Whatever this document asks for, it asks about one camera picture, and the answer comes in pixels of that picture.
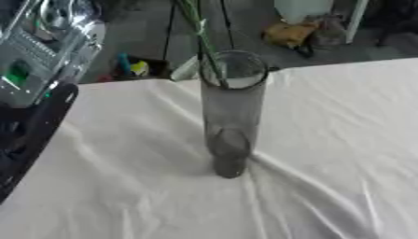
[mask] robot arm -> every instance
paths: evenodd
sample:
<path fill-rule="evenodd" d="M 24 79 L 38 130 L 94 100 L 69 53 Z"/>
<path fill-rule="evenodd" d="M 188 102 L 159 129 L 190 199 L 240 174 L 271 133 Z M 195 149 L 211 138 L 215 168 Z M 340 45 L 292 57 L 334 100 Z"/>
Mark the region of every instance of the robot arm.
<path fill-rule="evenodd" d="M 90 0 L 0 0 L 0 203 L 55 134 L 104 38 Z"/>
<path fill-rule="evenodd" d="M 8 17 L 0 23 L 3 104 L 27 107 L 57 83 L 77 83 L 102 48 L 105 25 L 90 0 L 0 2 L 9 6 L 3 7 Z"/>

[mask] white container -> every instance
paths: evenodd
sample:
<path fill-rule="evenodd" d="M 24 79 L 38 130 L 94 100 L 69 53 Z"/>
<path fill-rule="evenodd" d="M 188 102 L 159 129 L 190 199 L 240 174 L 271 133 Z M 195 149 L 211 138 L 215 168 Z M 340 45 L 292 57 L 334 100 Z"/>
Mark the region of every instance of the white container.
<path fill-rule="evenodd" d="M 329 13 L 334 0 L 274 0 L 280 15 L 291 24 L 299 23 L 308 15 Z"/>

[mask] white cloth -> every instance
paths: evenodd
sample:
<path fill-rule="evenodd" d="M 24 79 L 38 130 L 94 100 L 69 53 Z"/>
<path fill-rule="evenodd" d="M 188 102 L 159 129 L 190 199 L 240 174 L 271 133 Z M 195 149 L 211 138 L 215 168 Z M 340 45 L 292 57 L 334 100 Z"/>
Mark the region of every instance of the white cloth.
<path fill-rule="evenodd" d="M 199 84 L 81 87 L 8 200 L 16 239 L 416 239 L 418 60 L 271 75 L 257 150 L 214 175 Z"/>

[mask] bag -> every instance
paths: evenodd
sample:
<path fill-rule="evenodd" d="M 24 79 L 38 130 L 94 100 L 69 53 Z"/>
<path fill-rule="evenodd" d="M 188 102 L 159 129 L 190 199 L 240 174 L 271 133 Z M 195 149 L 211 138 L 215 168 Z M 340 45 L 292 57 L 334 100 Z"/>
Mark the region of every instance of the bag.
<path fill-rule="evenodd" d="M 319 22 L 303 22 L 300 24 L 288 24 L 278 22 L 262 33 L 264 41 L 295 50 L 305 58 L 314 56 L 311 44 L 312 34 L 319 27 Z"/>

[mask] white table leg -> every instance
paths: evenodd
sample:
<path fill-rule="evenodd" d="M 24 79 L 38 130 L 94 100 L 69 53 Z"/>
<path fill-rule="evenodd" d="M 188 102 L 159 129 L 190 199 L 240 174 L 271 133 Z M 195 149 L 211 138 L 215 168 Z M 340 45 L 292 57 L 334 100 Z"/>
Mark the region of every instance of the white table leg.
<path fill-rule="evenodd" d="M 348 26 L 348 29 L 347 29 L 346 40 L 345 40 L 347 44 L 350 44 L 353 42 L 355 38 L 355 34 L 357 33 L 357 30 L 358 30 L 358 25 L 363 19 L 363 16 L 366 12 L 368 4 L 369 4 L 369 0 L 357 1 L 355 12 L 353 13 L 350 25 Z"/>

